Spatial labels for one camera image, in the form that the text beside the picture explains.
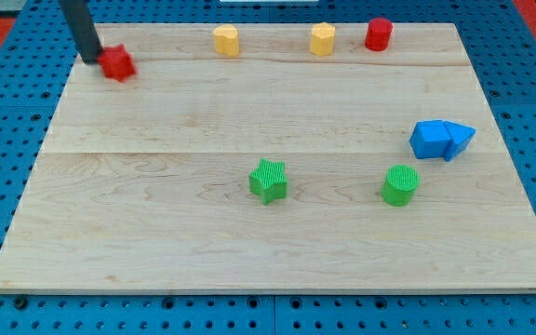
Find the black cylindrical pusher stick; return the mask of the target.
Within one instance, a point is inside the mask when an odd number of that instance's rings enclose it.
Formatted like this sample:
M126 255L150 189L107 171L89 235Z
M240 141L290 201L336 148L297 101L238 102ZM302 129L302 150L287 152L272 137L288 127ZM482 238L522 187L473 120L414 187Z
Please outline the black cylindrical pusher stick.
M82 61L97 64L102 46L87 1L59 0L59 5Z

